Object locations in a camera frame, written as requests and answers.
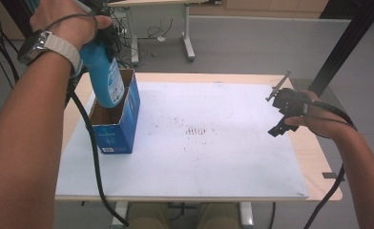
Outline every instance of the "metal watch band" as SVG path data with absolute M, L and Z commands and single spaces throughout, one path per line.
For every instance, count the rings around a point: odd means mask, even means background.
M 65 56 L 71 61 L 73 66 L 71 76 L 77 76 L 80 73 L 83 61 L 80 59 L 79 51 L 73 44 L 50 33 L 45 41 L 44 47 Z

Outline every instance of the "forearm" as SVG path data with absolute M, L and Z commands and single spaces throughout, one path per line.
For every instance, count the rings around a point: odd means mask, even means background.
M 0 207 L 9 216 L 0 222 L 31 220 L 31 211 L 41 211 L 44 223 L 52 225 L 70 69 L 70 62 L 55 52 L 41 55 L 0 114 Z
M 374 228 L 374 154 L 364 138 L 346 128 L 335 137 L 361 228 Z

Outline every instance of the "cardboard box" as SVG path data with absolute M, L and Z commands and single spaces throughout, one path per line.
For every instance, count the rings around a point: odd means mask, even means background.
M 95 100 L 90 119 L 97 146 L 104 155 L 133 151 L 140 98 L 134 70 L 120 70 L 125 93 L 113 108 L 101 107 Z

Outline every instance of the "floor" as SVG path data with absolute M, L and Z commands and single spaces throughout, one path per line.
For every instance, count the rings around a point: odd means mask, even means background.
M 163 21 L 166 31 L 169 21 Z M 192 16 L 191 41 L 196 60 L 185 56 L 180 39 L 182 22 L 174 21 L 166 41 L 139 40 L 137 73 L 265 73 L 313 79 L 342 35 L 348 20 L 293 20 L 244 17 Z M 346 60 L 329 89 L 349 113 L 374 151 L 374 25 Z M 10 87 L 0 71 L 0 108 Z M 333 171 L 341 159 L 332 141 L 319 138 Z M 311 228 L 358 228 L 347 182 L 341 185 L 343 200 L 328 202 Z M 277 203 L 274 228 L 302 228 L 317 202 Z M 271 202 L 253 202 L 255 228 L 269 228 Z M 179 209 L 172 209 L 170 218 Z M 56 229 L 110 228 L 112 217 L 100 202 L 56 202 Z M 172 228 L 195 228 L 197 210 L 172 221 Z

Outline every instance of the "blue bottle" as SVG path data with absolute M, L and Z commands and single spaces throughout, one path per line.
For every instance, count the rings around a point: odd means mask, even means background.
M 80 57 L 87 66 L 93 90 L 102 107 L 112 108 L 124 95 L 124 83 L 115 57 L 110 60 L 104 43 L 89 42 L 80 50 Z

